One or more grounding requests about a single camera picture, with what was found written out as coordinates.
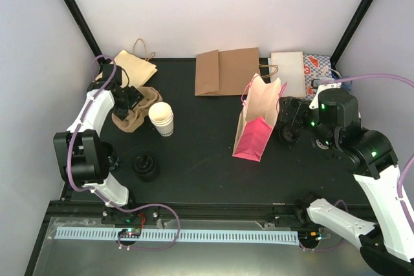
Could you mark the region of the cake print paper bag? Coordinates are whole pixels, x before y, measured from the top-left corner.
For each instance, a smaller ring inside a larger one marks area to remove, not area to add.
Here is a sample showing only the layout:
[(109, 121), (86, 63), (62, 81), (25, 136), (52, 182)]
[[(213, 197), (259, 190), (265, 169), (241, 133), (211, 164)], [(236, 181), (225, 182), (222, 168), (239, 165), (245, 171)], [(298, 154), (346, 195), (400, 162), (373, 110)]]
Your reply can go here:
[(254, 74), (242, 93), (232, 156), (259, 162), (279, 116), (279, 101), (286, 84), (278, 78), (265, 83)]

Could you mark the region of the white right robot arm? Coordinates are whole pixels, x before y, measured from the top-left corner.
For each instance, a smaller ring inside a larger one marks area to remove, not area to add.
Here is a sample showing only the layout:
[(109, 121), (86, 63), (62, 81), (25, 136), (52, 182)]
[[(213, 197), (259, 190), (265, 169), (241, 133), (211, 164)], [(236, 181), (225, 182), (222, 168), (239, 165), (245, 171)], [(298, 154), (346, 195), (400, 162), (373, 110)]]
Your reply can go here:
[(413, 274), (413, 208), (400, 182), (398, 159), (389, 139), (361, 126), (358, 100), (341, 88), (320, 91), (313, 101), (281, 99), (278, 122), (293, 133), (309, 131), (352, 173), (376, 222), (330, 204), (314, 193), (297, 200), (295, 221), (324, 226), (355, 246), (380, 275)]

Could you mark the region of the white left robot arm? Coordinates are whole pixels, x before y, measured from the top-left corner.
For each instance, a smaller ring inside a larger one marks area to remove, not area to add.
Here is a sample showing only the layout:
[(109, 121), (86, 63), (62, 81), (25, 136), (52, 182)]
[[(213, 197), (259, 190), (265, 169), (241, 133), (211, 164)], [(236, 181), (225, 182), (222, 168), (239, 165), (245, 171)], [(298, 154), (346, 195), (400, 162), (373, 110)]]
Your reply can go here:
[(100, 133), (108, 114), (126, 116), (143, 99), (135, 87), (92, 89), (71, 126), (53, 137), (62, 179), (76, 192), (88, 191), (106, 206), (116, 208), (116, 216), (125, 224), (138, 218), (139, 208), (132, 204), (128, 188), (111, 174), (109, 153)]

